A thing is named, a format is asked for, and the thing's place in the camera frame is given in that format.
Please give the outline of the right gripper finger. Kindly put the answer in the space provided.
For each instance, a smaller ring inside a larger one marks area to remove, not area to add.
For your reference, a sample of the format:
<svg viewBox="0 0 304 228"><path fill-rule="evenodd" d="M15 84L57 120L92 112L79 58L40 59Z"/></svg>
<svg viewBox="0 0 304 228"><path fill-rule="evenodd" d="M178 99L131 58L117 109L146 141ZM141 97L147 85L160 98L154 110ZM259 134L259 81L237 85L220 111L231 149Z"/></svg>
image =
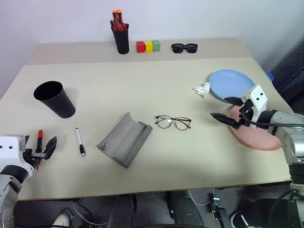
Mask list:
<svg viewBox="0 0 304 228"><path fill-rule="evenodd" d="M225 97L224 100L235 106L242 106L244 102L239 97Z"/></svg>
<svg viewBox="0 0 304 228"><path fill-rule="evenodd" d="M235 119L228 117L227 115L220 114L220 113L211 113L210 114L214 119L219 121L220 123L223 123L225 125L228 125L234 129L238 129L241 124L237 122Z"/></svg>

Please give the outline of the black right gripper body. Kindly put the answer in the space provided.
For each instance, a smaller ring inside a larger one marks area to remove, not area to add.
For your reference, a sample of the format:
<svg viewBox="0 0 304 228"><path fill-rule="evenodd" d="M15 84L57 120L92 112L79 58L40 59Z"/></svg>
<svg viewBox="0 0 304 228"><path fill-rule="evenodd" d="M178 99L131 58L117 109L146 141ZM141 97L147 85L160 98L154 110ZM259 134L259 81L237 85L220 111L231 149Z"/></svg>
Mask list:
<svg viewBox="0 0 304 228"><path fill-rule="evenodd" d="M241 105L238 126L250 126L253 117L253 103L250 99L245 102L242 99L238 99L238 104Z"/></svg>

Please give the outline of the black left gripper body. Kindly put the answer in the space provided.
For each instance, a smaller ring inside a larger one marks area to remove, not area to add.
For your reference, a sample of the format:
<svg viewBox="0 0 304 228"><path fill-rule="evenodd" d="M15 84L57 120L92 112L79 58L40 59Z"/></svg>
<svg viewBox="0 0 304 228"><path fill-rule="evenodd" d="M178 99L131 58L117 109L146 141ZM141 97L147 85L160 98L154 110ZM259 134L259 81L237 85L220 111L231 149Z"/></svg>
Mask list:
<svg viewBox="0 0 304 228"><path fill-rule="evenodd" d="M30 164L33 168L36 168L39 166L42 159L48 159L48 150L45 149L42 151L42 144L38 142L36 150L34 152L32 149L26 149L25 152L23 152L22 156L25 162Z"/></svg>

